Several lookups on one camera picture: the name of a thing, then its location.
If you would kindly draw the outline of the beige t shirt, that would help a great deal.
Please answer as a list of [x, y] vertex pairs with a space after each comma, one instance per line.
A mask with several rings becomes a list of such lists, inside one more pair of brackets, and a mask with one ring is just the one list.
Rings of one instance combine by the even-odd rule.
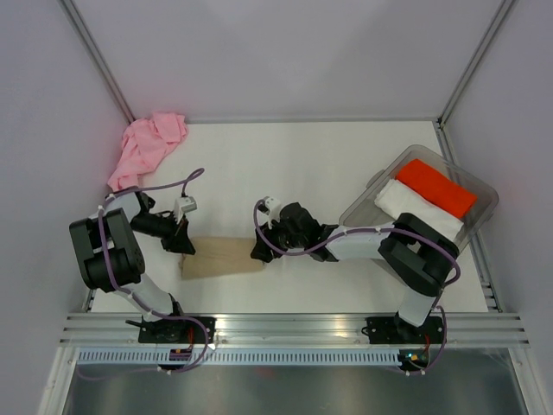
[[260, 272], [264, 263], [251, 258], [255, 240], [251, 238], [194, 237], [195, 254], [183, 254], [180, 268], [183, 280], [216, 278]]

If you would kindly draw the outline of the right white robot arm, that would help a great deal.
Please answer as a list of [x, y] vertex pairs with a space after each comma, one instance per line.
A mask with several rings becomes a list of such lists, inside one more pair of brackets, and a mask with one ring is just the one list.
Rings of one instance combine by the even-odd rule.
[[269, 264], [281, 257], [309, 256], [318, 262], [381, 260], [405, 285], [404, 300], [394, 321], [397, 336], [413, 342], [443, 290], [457, 279], [459, 248], [414, 214], [402, 213], [381, 226], [346, 227], [321, 224], [300, 203], [282, 206], [265, 197], [253, 208], [256, 242], [251, 258]]

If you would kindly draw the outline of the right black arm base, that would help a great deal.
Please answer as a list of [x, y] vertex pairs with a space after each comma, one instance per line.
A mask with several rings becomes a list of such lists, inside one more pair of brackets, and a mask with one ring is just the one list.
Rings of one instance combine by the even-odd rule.
[[429, 316], [420, 327], [405, 322], [399, 316], [371, 316], [365, 319], [361, 333], [373, 345], [426, 346], [442, 343], [445, 326], [439, 316]]

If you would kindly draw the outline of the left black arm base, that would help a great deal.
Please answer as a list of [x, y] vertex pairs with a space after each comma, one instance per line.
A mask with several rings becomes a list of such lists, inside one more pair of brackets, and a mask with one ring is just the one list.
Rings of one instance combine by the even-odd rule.
[[155, 322], [126, 320], [125, 323], [139, 328], [138, 342], [152, 344], [204, 344], [213, 342], [216, 319], [212, 316], [194, 316], [205, 328], [195, 322], [170, 321], [166, 319]]

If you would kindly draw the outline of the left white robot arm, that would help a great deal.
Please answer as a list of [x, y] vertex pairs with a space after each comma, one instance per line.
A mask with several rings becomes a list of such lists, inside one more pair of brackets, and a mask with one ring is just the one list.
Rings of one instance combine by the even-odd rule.
[[80, 275], [89, 289], [126, 299], [145, 322], [160, 321], [158, 331], [169, 342], [180, 342], [188, 334], [188, 320], [178, 301], [147, 275], [136, 234], [158, 239], [165, 252], [194, 255], [187, 214], [197, 209], [197, 203], [182, 193], [171, 210], [153, 213], [155, 204], [137, 189], [108, 195], [96, 214], [73, 222], [69, 233]]

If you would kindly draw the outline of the white t shirt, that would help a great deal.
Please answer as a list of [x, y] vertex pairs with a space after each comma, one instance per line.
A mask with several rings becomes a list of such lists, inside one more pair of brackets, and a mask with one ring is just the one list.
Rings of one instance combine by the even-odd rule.
[[463, 227], [461, 220], [435, 206], [398, 180], [390, 179], [377, 194], [374, 204], [394, 220], [403, 213], [418, 219], [454, 241]]

